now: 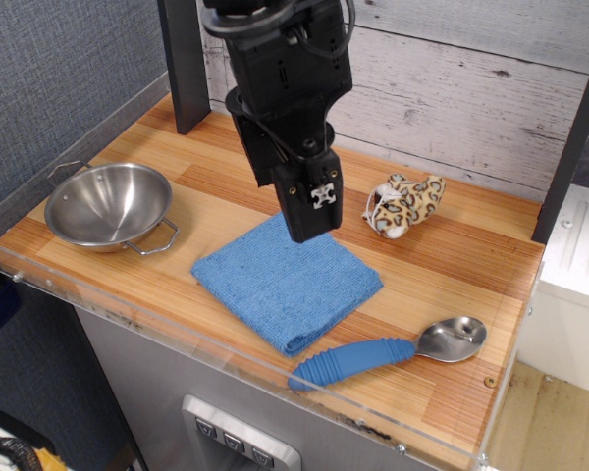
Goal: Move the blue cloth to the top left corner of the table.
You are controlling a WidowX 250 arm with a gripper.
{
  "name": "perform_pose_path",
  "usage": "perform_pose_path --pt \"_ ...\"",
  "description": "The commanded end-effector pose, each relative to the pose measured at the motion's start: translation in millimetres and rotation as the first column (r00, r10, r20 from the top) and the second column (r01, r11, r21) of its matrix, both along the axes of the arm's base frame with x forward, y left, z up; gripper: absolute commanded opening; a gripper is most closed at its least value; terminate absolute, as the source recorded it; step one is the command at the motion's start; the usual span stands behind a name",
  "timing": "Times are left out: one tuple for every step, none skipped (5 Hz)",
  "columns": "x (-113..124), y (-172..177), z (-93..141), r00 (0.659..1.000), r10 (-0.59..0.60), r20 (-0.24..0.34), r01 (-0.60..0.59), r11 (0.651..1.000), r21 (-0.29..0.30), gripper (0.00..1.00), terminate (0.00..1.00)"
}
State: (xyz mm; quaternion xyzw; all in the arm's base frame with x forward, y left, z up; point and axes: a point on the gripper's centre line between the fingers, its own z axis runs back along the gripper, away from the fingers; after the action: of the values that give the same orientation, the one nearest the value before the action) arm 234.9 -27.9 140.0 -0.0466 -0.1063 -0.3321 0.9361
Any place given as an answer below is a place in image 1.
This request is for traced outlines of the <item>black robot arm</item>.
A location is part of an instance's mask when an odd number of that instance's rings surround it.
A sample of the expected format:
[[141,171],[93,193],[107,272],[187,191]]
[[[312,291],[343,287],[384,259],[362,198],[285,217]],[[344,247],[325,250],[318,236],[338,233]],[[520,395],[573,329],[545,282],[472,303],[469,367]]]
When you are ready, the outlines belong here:
[[226,97],[258,185],[272,185],[293,241],[338,228],[343,173],[327,116],[352,88],[351,1],[207,1],[204,29],[227,47]]

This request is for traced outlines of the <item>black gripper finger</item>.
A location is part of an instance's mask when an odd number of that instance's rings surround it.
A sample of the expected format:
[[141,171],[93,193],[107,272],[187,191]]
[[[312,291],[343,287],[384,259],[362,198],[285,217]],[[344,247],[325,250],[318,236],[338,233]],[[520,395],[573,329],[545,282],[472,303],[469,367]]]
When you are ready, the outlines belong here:
[[279,166],[273,181],[293,241],[303,243],[332,230],[324,230],[313,215],[310,183],[294,168]]
[[343,173],[339,156],[329,149],[308,165],[313,215],[324,230],[337,229],[343,217]]

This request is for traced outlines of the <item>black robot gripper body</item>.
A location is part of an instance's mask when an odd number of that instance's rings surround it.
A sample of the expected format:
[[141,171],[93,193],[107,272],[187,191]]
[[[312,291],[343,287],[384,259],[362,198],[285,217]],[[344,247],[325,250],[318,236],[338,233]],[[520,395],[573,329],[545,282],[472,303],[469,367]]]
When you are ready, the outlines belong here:
[[332,149],[327,115],[352,88],[352,30],[349,1],[225,4],[224,41],[236,81],[226,106],[259,185],[274,185],[279,166],[310,183],[308,165]]

